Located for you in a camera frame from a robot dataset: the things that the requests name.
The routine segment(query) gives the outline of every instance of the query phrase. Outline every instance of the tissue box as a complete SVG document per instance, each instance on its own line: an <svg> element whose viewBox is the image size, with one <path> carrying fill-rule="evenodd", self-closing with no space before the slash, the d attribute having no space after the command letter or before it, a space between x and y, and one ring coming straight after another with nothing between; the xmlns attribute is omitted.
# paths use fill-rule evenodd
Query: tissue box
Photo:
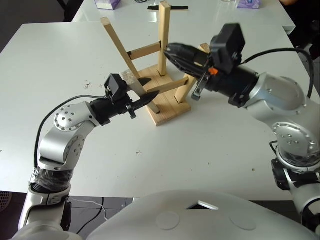
<svg viewBox="0 0 320 240"><path fill-rule="evenodd" d="M98 9L115 10L120 0L94 0Z"/></svg>
<svg viewBox="0 0 320 240"><path fill-rule="evenodd" d="M260 0L234 0L238 9L258 9L260 7Z"/></svg>

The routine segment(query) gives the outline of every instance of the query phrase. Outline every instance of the white table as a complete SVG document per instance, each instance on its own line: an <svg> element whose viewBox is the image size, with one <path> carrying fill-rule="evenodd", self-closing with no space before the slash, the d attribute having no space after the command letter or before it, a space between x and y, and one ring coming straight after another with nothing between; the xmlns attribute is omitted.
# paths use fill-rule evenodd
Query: white table
<svg viewBox="0 0 320 240"><path fill-rule="evenodd" d="M134 23L157 22L157 12L147 10L149 5L158 5L161 0L150 0L145 3L136 3L134 0L121 0L116 10L97 9L95 0L84 0L73 22L96 22L102 17L108 17L112 24L125 27L128 18ZM234 1L221 0L168 0L173 6L188 6L189 11L173 11L171 21L185 23L192 20L191 27L198 28L204 22L225 24L242 23L248 25L277 25L290 34L295 24L282 7L279 0L261 0L260 9L237 8Z"/></svg>
<svg viewBox="0 0 320 240"><path fill-rule="evenodd" d="M170 26L169 42L199 45L220 25L204 24L187 32L187 24ZM128 50L157 40L154 23L121 31ZM242 25L244 58L291 43L281 26ZM153 54L135 60L138 70L157 62ZM257 72L295 79L305 92L309 76L295 53L274 53L248 64ZM33 169L33 149L43 117L64 100L80 94L103 95L109 73L127 66L99 22L23 25L0 55L0 190L26 192ZM171 64L174 79L183 73ZM313 98L318 102L316 91ZM287 200L277 188L270 161L275 156L268 127L244 109L228 105L218 93L188 98L191 112L155 127L146 109L113 118L87 138L71 181L71 195L143 197L176 189L231 193L249 200ZM52 126L45 125L43 133Z"/></svg>

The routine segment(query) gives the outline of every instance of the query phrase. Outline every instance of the black cable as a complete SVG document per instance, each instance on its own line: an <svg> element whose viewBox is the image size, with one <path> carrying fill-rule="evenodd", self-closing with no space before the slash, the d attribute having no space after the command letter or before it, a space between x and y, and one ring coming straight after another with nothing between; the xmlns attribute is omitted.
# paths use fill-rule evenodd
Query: black cable
<svg viewBox="0 0 320 240"><path fill-rule="evenodd" d="M278 141L271 141L269 142L270 148L272 149L272 151L274 152L275 155L277 155L277 151L274 148L273 144L276 144Z"/></svg>
<svg viewBox="0 0 320 240"><path fill-rule="evenodd" d="M260 56L263 56L266 54L271 54L271 53L278 53L278 52L296 52L296 53L301 53L306 57L306 59L308 61L308 65L309 65L309 71L310 71L310 82L309 82L309 90L307 93L307 97L311 98L312 90L314 88L314 83L315 83L315 68L314 68L314 64L313 64L313 61L312 61L310 54L307 53L303 49L300 49L300 48L276 48L276 49L271 49L268 51L262 51L260 53L257 53L255 55L249 57L243 63L241 63L241 65L247 64L248 62L250 62Z"/></svg>
<svg viewBox="0 0 320 240"><path fill-rule="evenodd" d="M134 0L136 3L141 4L141 3L146 3L149 0Z"/></svg>
<svg viewBox="0 0 320 240"><path fill-rule="evenodd" d="M103 206L104 203L105 203L105 198L102 197L102 203L101 203L101 205ZM99 216L99 214L101 213L102 209L103 209L103 207L101 207L100 210L98 211L98 213L97 213L90 221L87 221L87 222L80 228L80 230L79 230L76 234L79 234L79 233L82 231L82 229L85 228L85 226L87 226L89 223L91 223L93 220L95 220L95 219Z"/></svg>
<svg viewBox="0 0 320 240"><path fill-rule="evenodd" d="M64 101L63 103L61 103L59 106L55 107L51 112L48 113L47 116L44 117L44 119L42 120L38 132L36 134L36 139L35 139L35 146L34 146L34 167L37 168L38 167L38 147L39 147L39 139L40 139L40 135L41 135L41 130L45 124L45 122L48 120L48 118L55 112L57 111L59 108L61 108L62 106L66 105L67 103L76 100L76 99L80 99L80 98L91 98L91 99L103 99L105 98L105 96L91 96L91 95L79 95L79 96L74 96L70 99L68 99L67 101Z"/></svg>

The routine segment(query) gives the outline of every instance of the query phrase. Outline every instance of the wooden block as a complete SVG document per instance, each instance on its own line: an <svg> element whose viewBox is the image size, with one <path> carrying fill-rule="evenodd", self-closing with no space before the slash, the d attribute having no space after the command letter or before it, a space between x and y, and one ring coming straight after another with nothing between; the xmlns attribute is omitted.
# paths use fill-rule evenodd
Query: wooden block
<svg viewBox="0 0 320 240"><path fill-rule="evenodd" d="M124 71L122 73L123 80L126 82L126 84L131 88L132 91L135 92L139 97L145 95L147 92L144 89L144 87L141 85L141 83L138 81L138 79L134 76L134 74L130 71ZM152 101L148 104L148 107L155 113L159 113L160 110L156 106L156 104Z"/></svg>
<svg viewBox="0 0 320 240"><path fill-rule="evenodd" d="M161 44L160 42L156 42L154 44L150 44L148 46L144 46L133 51L128 51L127 53L131 58L131 60L135 60L135 59L147 56L149 54L159 52L160 50L161 50Z"/></svg>
<svg viewBox="0 0 320 240"><path fill-rule="evenodd" d="M203 52L209 54L210 53L210 47L208 45L208 43L202 43L200 44L200 46L198 47L198 49L202 50Z"/></svg>
<svg viewBox="0 0 320 240"><path fill-rule="evenodd" d="M207 54L210 53L210 47L207 43L200 44L199 49ZM185 74L183 77L188 77L189 81L186 85L181 86L176 90L174 97L178 103L183 103L186 100L188 93L191 91L192 87L197 81L193 76L190 76L188 74Z"/></svg>
<svg viewBox="0 0 320 240"><path fill-rule="evenodd" d="M144 70L139 71L142 78L151 78L152 81L147 83L144 87L146 91L149 89L161 86L163 84L172 83L173 80L167 74L160 76L158 72L158 65L148 67ZM178 103L175 98L175 89L159 94L153 102L159 108L160 113L155 114L149 107L148 112L152 117L152 120L156 126L160 126L171 119L174 119L191 110L191 106L186 102Z"/></svg>
<svg viewBox="0 0 320 240"><path fill-rule="evenodd" d="M133 75L137 79L139 79L140 78L139 73L138 73L135 65L131 61L131 59L130 59L125 47L123 46L122 42L120 41L120 39L119 39L118 35L116 34L114 28L112 27L109 19L107 17L103 17L103 18L101 18L101 23L104 26L104 29L109 34L110 38L112 39L115 47L118 49L118 51L121 54L122 58L124 59L125 63L127 64L128 68L131 70Z"/></svg>
<svg viewBox="0 0 320 240"><path fill-rule="evenodd" d="M146 93L151 93L151 92L155 92L155 91L159 91L159 94L163 94L165 92L168 92L172 89L176 89L179 88L181 86L184 86L187 84L189 78L188 77L184 77L178 81L172 81L169 82L167 84L163 84L161 86L156 86L154 88L148 89L148 91L146 91Z"/></svg>
<svg viewBox="0 0 320 240"><path fill-rule="evenodd" d="M159 3L158 34L161 43L161 50L158 56L158 71L161 76L167 74L167 58L164 51L167 48L169 39L170 11L171 6L166 1L161 1Z"/></svg>

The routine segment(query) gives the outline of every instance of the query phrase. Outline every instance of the wooden stick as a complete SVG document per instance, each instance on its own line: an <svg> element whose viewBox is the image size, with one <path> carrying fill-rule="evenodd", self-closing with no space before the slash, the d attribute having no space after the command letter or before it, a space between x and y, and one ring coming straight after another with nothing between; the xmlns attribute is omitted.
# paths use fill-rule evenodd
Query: wooden stick
<svg viewBox="0 0 320 240"><path fill-rule="evenodd" d="M124 59L125 63L127 64L128 68L131 70L131 72L133 73L133 75L139 79L139 73L135 67L135 65L133 64L133 62L131 61L129 55L127 54L127 51L125 49L125 47L123 46L123 44L121 43L118 35L116 34L114 28L112 27L109 19L107 17L103 17L101 18L101 23L104 26L104 29L107 31L107 33L109 34L111 40L113 41L115 47L118 49L119 53L121 54L122 58Z"/></svg>
<svg viewBox="0 0 320 240"><path fill-rule="evenodd" d="M199 49L204 51L207 54L210 52L210 48L207 43L201 44L199 46ZM187 82L186 85L179 87L175 92L174 97L179 104L183 103L186 100L188 93L191 91L192 87L197 81L193 76L190 76L188 74L185 74L183 77L184 78L189 77L189 81Z"/></svg>
<svg viewBox="0 0 320 240"><path fill-rule="evenodd" d="M146 93L151 93L151 92L155 92L155 91L159 91L159 94L163 94L165 92L168 92L172 89L176 89L178 87L181 87L181 86L184 86L187 84L189 78L188 77L184 77L178 81L172 81L172 82L169 82L167 84L164 84L164 85L161 85L161 86L156 86L154 88L151 88L151 89L148 89L146 91Z"/></svg>
<svg viewBox="0 0 320 240"><path fill-rule="evenodd" d="M149 54L159 52L160 50L161 50L161 44L160 42L156 42L154 44L150 44L148 46L144 46L144 47L135 49L133 51L128 51L127 53L131 58L131 60L135 60L135 59L147 56Z"/></svg>
<svg viewBox="0 0 320 240"><path fill-rule="evenodd" d="M170 24L171 6L166 1L159 3L159 40L161 43L161 50L158 56L158 72L161 76L167 74L167 58L164 54L168 45L169 38L169 24Z"/></svg>
<svg viewBox="0 0 320 240"><path fill-rule="evenodd" d="M145 95L147 92L138 79L134 76L133 72L130 70L124 71L122 73L123 80L126 84L133 90L139 97ZM148 104L148 107L155 113L158 114L160 112L159 108L152 101Z"/></svg>

